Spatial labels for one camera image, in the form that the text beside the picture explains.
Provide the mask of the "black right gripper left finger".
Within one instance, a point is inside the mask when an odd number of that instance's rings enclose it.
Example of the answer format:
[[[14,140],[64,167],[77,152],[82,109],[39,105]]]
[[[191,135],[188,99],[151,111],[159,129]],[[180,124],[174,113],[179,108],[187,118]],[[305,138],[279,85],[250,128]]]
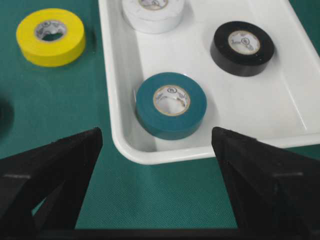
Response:
[[[73,230],[103,146],[100,128],[0,161],[0,237]]]

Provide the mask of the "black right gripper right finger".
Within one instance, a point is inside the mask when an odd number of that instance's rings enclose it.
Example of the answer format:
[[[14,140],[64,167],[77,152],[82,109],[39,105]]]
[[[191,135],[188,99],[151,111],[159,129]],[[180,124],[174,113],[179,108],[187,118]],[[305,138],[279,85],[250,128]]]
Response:
[[[234,239],[317,240],[320,162],[214,127],[211,145],[237,223]]]

